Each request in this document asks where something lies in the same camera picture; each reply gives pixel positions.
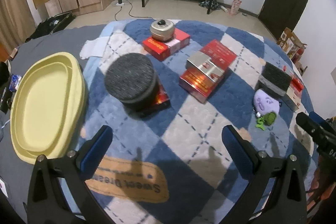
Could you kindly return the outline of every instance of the red box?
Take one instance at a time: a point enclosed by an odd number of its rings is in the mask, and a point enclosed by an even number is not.
[[[175,28],[174,37],[166,43],[149,37],[142,43],[142,46],[157,60],[163,61],[179,49],[189,45],[189,42],[190,35]]]
[[[237,55],[221,42],[212,40],[188,58],[185,68],[207,86],[224,78],[224,73]]]
[[[179,84],[182,88],[187,90],[192,96],[204,104],[211,92],[216,88],[220,81],[217,81],[214,85],[209,86],[203,81],[196,78],[190,71],[186,70],[184,74],[180,76]]]
[[[153,112],[163,110],[170,106],[170,100],[168,94],[163,85],[161,84],[160,80],[158,80],[158,82],[159,82],[159,91],[157,92],[154,102],[150,106],[141,109],[137,112],[137,114],[140,117],[145,117]]]

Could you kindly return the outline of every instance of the tiled floor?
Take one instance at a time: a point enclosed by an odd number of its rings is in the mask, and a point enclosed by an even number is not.
[[[198,6],[198,3],[192,1],[182,0],[149,0],[146,7],[141,7],[141,0],[129,0],[133,9],[131,15],[146,17],[150,16],[155,19],[181,19],[181,20],[199,20],[203,22],[218,23],[229,27],[235,27],[248,32],[256,33],[258,35],[267,37],[274,41],[273,36],[259,21],[259,19],[247,15],[244,16],[239,13],[236,16],[230,16],[229,13],[225,13],[222,10],[213,11],[210,15],[207,15],[206,8]],[[120,7],[115,6],[117,1],[113,1],[105,10],[100,12],[94,12],[91,14],[78,16],[67,29],[82,27],[86,25],[99,25],[107,24],[110,21],[115,20],[114,15],[120,10]],[[124,1],[120,13],[117,15],[117,20],[124,20],[131,18],[128,12],[131,9],[131,5]]]

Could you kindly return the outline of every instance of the plaid cloth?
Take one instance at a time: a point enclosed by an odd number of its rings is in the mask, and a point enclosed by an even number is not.
[[[191,35],[190,45],[164,62],[151,55],[171,107],[145,119],[129,117],[122,104],[104,87],[104,73],[120,55],[146,54],[142,41],[151,34],[153,20],[111,22],[101,37],[110,37],[102,58],[91,57],[83,72],[88,85],[88,106],[79,139],[79,148],[107,124],[114,140],[106,155],[124,160],[139,160],[158,166],[167,180],[169,199],[163,203],[135,202],[94,196],[116,223],[219,223],[238,200],[247,185],[221,141],[221,131],[232,124],[251,141],[256,150],[270,156],[295,154],[301,164],[305,188],[309,189],[317,166],[316,146],[295,122],[299,112],[313,110],[305,88],[302,104],[292,112],[283,103],[275,123],[266,131],[256,128],[252,110],[254,88],[265,61],[299,73],[287,55],[267,38],[219,24],[173,20],[176,27]],[[187,58],[213,39],[237,54],[226,79],[206,104],[199,103],[179,86]],[[270,180],[259,210],[272,189]]]

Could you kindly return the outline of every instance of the power adapter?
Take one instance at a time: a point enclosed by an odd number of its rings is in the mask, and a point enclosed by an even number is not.
[[[124,6],[123,0],[118,0],[116,6]]]

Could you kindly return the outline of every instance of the metal screw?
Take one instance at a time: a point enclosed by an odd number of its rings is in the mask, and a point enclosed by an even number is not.
[[[296,161],[297,157],[295,155],[290,155],[289,158],[291,159],[291,161]]]
[[[72,158],[72,157],[74,157],[76,155],[76,151],[75,150],[70,150],[68,153],[67,153],[67,156],[69,157],[69,158]]]
[[[44,159],[45,159],[45,155],[39,155],[37,157],[37,161],[39,161],[39,162],[43,161]]]
[[[266,153],[266,151],[259,151],[259,152],[258,152],[258,155],[259,155],[261,158],[266,158],[266,157],[267,157],[267,153]]]

